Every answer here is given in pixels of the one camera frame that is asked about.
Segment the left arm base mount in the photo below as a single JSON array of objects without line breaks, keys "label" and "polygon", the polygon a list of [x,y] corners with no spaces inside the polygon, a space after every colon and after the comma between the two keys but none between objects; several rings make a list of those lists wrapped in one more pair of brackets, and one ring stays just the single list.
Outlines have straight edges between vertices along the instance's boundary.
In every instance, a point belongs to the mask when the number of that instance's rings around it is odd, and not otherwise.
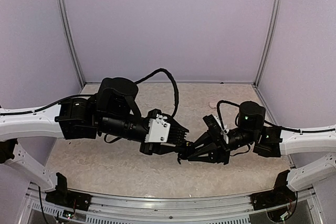
[{"label": "left arm base mount", "polygon": [[88,211],[92,195],[68,190],[65,194],[55,190],[46,194],[46,201],[73,210]]}]

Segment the pink earbud charging case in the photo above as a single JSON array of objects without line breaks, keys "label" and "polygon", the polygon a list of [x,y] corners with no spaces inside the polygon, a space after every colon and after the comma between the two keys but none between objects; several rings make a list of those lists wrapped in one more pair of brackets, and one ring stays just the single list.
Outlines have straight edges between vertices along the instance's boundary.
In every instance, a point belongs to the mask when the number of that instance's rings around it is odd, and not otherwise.
[{"label": "pink earbud charging case", "polygon": [[215,102],[215,101],[210,102],[208,105],[211,109],[216,109],[217,108],[217,102]]}]

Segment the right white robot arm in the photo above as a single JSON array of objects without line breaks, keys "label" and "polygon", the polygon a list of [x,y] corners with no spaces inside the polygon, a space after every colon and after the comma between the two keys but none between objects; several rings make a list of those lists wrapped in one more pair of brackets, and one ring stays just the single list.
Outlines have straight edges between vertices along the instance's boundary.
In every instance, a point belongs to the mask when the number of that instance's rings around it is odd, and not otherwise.
[{"label": "right white robot arm", "polygon": [[291,154],[324,152],[325,156],[303,167],[278,174],[274,189],[269,192],[273,205],[281,204],[289,191],[307,186],[335,175],[335,125],[308,129],[292,129],[272,124],[265,119],[266,109],[253,101],[238,105],[234,129],[228,130],[216,105],[217,117],[203,118],[208,130],[197,141],[187,145],[188,161],[227,164],[231,152],[248,146],[262,157],[282,157]]}]

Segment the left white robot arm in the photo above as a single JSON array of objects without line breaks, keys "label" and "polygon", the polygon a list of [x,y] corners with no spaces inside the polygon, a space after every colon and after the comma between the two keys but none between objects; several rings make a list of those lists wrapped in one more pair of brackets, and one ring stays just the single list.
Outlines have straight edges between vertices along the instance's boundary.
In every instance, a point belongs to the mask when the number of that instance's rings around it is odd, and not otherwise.
[{"label": "left white robot arm", "polygon": [[113,135],[140,143],[147,155],[175,152],[190,147],[188,130],[172,115],[154,109],[142,116],[136,96],[139,89],[126,78],[105,78],[93,95],[72,95],[27,111],[1,109],[1,163],[26,174],[41,190],[66,206],[73,201],[66,177],[39,165],[18,144],[24,137],[54,137],[66,140],[94,139]]}]

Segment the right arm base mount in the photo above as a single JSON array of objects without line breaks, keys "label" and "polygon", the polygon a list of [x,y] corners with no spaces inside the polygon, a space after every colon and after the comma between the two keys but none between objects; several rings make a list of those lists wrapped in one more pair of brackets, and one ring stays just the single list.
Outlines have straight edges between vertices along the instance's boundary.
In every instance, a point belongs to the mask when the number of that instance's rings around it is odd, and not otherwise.
[{"label": "right arm base mount", "polygon": [[295,201],[296,198],[296,193],[292,191],[286,193],[281,191],[273,192],[272,190],[255,193],[250,196],[254,211],[288,204],[290,201]]}]

